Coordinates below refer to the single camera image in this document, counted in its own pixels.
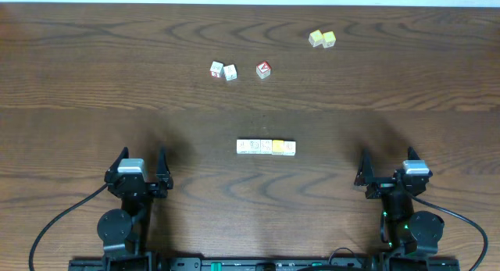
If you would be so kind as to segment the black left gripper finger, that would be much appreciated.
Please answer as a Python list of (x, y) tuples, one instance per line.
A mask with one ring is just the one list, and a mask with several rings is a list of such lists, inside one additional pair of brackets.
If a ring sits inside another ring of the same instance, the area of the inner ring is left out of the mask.
[(112, 163), (112, 165), (107, 169), (107, 173), (117, 173), (118, 167), (123, 159), (129, 158), (129, 150), (128, 147), (124, 147), (121, 153), (118, 155), (116, 160)]
[(165, 187), (167, 190), (173, 188), (173, 178), (166, 161), (166, 149), (164, 147), (160, 148), (158, 163), (156, 168), (156, 178), (159, 183)]

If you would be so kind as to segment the white block brown circle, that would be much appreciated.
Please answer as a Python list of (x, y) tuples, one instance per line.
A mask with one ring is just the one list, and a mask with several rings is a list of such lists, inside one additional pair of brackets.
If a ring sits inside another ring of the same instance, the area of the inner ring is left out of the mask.
[(284, 141), (283, 155), (295, 156), (295, 154), (296, 154), (296, 142), (295, 141)]

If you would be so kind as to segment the white block cat drawing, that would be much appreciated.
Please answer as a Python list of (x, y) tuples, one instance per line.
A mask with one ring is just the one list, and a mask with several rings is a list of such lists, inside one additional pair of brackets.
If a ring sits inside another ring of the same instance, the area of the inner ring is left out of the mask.
[(237, 153), (238, 154), (248, 154), (251, 150), (249, 140), (238, 139), (237, 140)]

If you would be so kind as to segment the white block yellow side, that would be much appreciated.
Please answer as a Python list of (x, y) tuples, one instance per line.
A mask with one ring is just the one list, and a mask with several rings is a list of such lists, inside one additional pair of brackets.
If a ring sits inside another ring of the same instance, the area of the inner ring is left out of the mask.
[(284, 141), (283, 140), (272, 140), (272, 154), (282, 155), (284, 153)]

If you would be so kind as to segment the white block blue side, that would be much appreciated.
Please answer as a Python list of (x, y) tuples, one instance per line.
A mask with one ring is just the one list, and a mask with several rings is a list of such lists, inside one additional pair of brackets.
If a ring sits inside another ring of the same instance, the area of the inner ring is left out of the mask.
[(250, 154), (260, 154), (261, 153), (261, 141), (257, 140), (249, 140), (249, 150)]

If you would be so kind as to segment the white block green side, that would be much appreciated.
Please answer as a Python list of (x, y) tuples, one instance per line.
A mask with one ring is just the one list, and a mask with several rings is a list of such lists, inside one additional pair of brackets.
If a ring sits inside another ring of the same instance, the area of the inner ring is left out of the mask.
[(261, 140), (260, 141), (260, 153), (263, 155), (271, 155), (273, 153), (273, 141), (272, 140)]

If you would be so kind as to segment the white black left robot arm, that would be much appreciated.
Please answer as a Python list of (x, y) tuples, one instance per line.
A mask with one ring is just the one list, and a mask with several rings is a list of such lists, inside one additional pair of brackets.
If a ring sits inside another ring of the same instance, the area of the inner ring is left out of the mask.
[(97, 232), (103, 242), (105, 270), (168, 270), (161, 255), (146, 248), (152, 203), (166, 198), (173, 178), (166, 162), (166, 149), (160, 148), (155, 173), (148, 181), (143, 159), (131, 159), (124, 148), (105, 172), (108, 191), (121, 200), (121, 207), (106, 212), (98, 221)]

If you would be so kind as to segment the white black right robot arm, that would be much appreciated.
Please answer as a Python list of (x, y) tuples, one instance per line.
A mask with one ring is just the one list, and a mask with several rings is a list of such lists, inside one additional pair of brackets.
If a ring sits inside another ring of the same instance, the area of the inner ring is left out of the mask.
[(365, 187), (367, 199), (380, 199), (380, 239), (390, 249), (370, 260), (372, 270), (430, 270), (438, 252), (444, 220), (428, 211), (415, 211), (413, 199), (426, 190), (433, 176), (427, 164), (408, 148), (407, 159), (390, 177), (376, 177), (370, 154), (361, 154), (355, 186)]

